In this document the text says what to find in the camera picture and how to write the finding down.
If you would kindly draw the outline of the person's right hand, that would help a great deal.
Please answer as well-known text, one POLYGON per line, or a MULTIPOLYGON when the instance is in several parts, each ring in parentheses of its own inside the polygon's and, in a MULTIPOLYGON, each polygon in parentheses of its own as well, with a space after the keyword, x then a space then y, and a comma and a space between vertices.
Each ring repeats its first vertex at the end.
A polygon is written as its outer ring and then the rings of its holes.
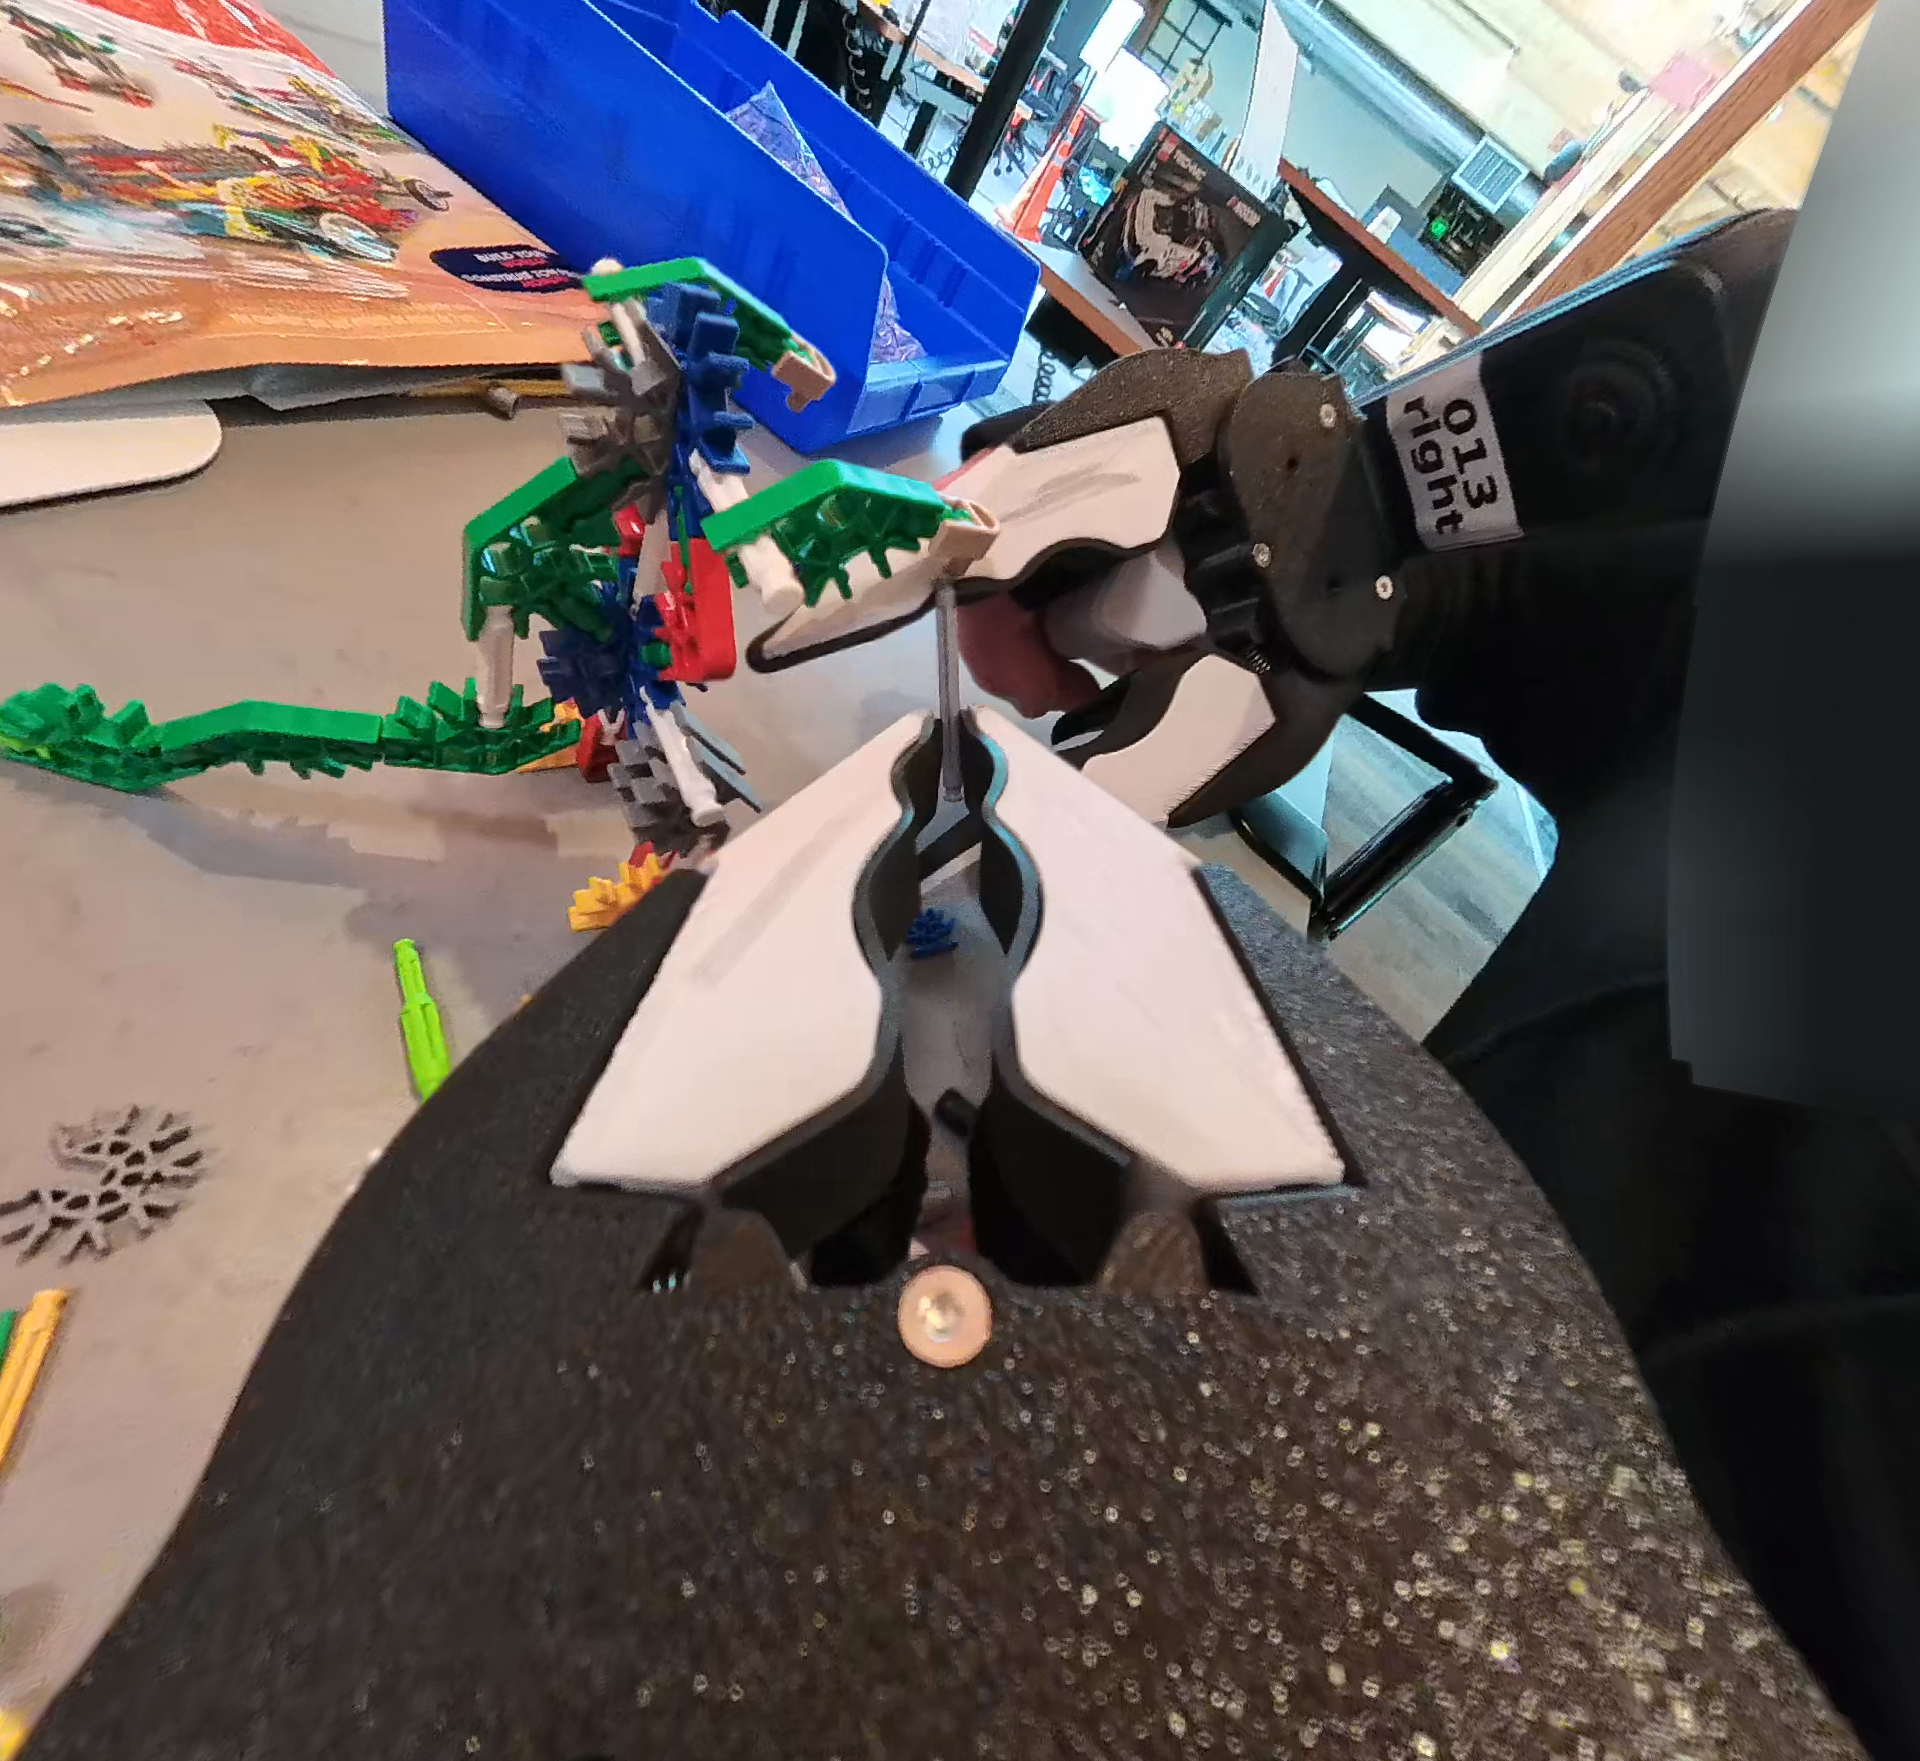
POLYGON ((1091 669, 1048 644, 1039 610, 1012 594, 956 610, 956 651, 972 682, 1021 717, 1078 713, 1099 694, 1091 669))

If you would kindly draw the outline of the white mounting plate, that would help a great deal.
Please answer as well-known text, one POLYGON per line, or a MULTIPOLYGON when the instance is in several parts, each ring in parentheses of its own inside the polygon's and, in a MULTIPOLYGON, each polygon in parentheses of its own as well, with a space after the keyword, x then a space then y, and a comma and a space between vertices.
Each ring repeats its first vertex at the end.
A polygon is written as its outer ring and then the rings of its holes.
POLYGON ((176 484, 213 464, 223 423, 199 400, 3 408, 3 511, 176 484))

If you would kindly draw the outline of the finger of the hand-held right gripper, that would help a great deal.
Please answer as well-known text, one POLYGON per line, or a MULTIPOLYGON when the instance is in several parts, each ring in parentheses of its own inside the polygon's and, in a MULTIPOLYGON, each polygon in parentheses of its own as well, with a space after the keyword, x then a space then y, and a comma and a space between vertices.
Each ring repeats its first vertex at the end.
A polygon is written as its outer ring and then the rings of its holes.
POLYGON ((936 531, 883 560, 859 551, 818 597, 746 646, 753 673, 779 673, 863 646, 929 614, 942 587, 961 606, 1008 594, 1053 560, 1115 567, 1166 534, 1179 464, 1162 420, 1103 429, 1039 451, 996 446, 926 489, 946 501, 936 531))
POLYGON ((1273 729, 1258 674, 1221 654, 1158 654, 1052 723, 1052 749, 1159 829, 1251 797, 1233 776, 1273 729))

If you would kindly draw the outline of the instruction booklet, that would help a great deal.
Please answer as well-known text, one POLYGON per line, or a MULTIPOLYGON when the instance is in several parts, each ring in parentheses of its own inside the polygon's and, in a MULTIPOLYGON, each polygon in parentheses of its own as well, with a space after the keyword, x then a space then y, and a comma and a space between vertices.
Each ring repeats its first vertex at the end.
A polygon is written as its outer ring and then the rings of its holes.
POLYGON ((3 406, 586 361, 512 214, 256 0, 3 0, 3 406))

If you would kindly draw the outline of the clear plastic bag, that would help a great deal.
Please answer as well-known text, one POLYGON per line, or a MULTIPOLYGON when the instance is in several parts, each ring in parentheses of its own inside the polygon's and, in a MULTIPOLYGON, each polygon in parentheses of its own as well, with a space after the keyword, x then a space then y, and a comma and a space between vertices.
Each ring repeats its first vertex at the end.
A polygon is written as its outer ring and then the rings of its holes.
MULTIPOLYGON (((815 150, 805 144, 803 131, 786 111, 773 85, 761 85, 746 104, 736 104, 725 111, 725 121, 739 128, 761 153, 773 157, 791 178, 808 186, 823 197, 838 214, 852 221, 845 197, 832 183, 829 173, 819 166, 815 150)), ((902 363, 923 354, 913 331, 901 320, 901 306, 895 294, 895 280, 888 271, 879 276, 876 294, 876 320, 868 344, 871 363, 902 363)))

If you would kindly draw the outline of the lime green rod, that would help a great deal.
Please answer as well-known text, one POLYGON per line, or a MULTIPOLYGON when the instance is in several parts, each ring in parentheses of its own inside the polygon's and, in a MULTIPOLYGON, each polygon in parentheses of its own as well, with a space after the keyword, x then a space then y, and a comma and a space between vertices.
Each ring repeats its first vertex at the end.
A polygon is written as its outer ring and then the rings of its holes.
POLYGON ((446 1045, 439 1005, 435 1002, 422 973, 422 956, 411 937, 396 937, 393 943, 393 979, 406 1072, 415 1099, 422 1105, 435 1099, 451 1075, 451 1049, 446 1045))

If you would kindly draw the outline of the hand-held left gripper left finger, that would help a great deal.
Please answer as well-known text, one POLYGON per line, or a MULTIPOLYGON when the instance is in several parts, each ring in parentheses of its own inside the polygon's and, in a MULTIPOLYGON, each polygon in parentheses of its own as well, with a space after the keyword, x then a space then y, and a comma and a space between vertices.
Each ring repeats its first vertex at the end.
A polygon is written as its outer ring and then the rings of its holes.
POLYGON ((858 883, 908 814, 895 769, 916 746, 919 717, 895 720, 715 856, 558 1186, 711 1186, 858 1090, 883 1017, 858 883))

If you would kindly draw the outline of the black metal frame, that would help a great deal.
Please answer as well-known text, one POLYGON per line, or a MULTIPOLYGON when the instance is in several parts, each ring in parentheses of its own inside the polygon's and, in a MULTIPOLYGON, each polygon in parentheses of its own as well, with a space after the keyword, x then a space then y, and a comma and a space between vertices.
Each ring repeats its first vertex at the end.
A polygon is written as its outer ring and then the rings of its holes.
POLYGON ((1399 716, 1376 697, 1362 697, 1349 716, 1373 742, 1399 749, 1419 764, 1433 783, 1409 802, 1395 817, 1366 839, 1345 862, 1328 862, 1326 829, 1295 802, 1291 779, 1229 814, 1238 839, 1285 883, 1306 899, 1306 937, 1328 946, 1389 892, 1436 856, 1479 807, 1496 792, 1473 756, 1456 749, 1419 720, 1399 716))

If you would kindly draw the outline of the black pole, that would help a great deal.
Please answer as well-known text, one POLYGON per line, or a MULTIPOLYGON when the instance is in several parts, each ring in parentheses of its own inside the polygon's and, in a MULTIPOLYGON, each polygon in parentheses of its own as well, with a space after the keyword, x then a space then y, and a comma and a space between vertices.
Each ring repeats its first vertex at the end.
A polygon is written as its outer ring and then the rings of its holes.
POLYGON ((955 150, 955 157, 946 170, 946 186, 962 201, 972 204, 989 164, 1002 144, 1015 107, 1026 91, 1026 83, 1033 75, 1033 65, 1052 37, 1053 24, 1063 15, 1065 0, 1026 0, 1012 21, 1005 47, 996 54, 993 73, 986 80, 972 121, 955 150))

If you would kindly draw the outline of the blue storage bin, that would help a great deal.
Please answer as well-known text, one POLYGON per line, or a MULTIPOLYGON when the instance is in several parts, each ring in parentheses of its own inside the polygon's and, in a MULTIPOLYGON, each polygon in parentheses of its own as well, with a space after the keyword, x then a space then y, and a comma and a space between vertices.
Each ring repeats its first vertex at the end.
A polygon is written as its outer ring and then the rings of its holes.
POLYGON ((936 417, 999 386, 1036 263, 736 15, 701 0, 383 0, 388 114, 569 267, 703 257, 833 366, 796 451, 936 417), (773 85, 852 221, 725 111, 773 85), (871 363, 879 276, 923 354, 871 363))

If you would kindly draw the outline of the person's right forearm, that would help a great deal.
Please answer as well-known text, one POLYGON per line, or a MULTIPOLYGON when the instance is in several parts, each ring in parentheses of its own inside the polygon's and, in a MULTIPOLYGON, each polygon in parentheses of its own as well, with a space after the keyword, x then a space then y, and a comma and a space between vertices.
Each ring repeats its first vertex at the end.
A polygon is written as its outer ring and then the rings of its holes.
POLYGON ((1415 560, 1366 693, 1412 693, 1558 824, 1588 812, 1672 760, 1705 534, 1573 526, 1415 560))

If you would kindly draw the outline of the colourful construction toy robot figure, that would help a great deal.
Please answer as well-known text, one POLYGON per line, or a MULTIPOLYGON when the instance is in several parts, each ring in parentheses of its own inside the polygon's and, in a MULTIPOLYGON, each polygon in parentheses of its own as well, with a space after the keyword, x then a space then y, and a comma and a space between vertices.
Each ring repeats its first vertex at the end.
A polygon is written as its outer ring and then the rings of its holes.
POLYGON ((756 810, 739 760, 686 710, 739 666, 735 597, 779 620, 859 551, 936 531, 946 501, 845 461, 751 493, 736 390, 761 373, 805 408, 833 386, 829 361, 706 261, 602 261, 586 291, 599 318, 562 370, 582 404, 566 451, 463 530, 476 679, 388 713, 236 702, 166 720, 43 683, 5 697, 3 757, 152 792, 223 767, 512 776, 572 749, 582 779, 611 783, 633 846, 673 870, 711 857, 729 810, 756 810))

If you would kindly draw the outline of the yellow fan connector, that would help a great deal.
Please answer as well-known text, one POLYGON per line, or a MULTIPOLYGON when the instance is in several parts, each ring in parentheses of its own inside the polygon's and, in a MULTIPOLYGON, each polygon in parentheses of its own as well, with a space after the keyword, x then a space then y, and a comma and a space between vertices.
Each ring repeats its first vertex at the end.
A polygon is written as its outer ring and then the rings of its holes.
POLYGON ((661 856, 652 840, 636 843, 632 856, 616 864, 611 877, 591 877, 572 892, 566 916, 569 929, 611 929, 611 925, 622 922, 652 890, 656 890, 672 874, 673 867, 676 856, 661 856))

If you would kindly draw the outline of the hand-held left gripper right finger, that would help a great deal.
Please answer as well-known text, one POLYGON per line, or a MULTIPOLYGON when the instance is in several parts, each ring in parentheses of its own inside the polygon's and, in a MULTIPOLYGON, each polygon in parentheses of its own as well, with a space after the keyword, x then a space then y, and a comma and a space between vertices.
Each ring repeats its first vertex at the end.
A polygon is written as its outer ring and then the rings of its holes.
POLYGON ((1008 995, 1023 1082, 1198 1195, 1341 1183, 1198 862, 1023 729, 972 720, 999 776, 989 824, 1036 874, 1008 995))

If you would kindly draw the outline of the black printed box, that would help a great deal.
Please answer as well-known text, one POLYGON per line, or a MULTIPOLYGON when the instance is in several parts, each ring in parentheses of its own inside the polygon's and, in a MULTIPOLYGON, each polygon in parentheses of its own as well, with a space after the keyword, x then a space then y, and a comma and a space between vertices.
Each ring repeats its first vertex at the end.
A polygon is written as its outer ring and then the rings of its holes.
POLYGON ((1203 348, 1302 227, 1158 121, 1078 254, 1151 346, 1203 348))

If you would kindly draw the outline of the grey snowflake connector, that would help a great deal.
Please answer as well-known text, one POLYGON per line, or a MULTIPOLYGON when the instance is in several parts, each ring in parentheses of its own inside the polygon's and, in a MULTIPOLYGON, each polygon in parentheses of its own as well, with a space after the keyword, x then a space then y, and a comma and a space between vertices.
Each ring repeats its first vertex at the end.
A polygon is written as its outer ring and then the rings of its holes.
POLYGON ((51 1157, 49 1183, 3 1200, 19 1260, 105 1260, 173 1222, 206 1172, 192 1125, 138 1105, 55 1129, 51 1157))

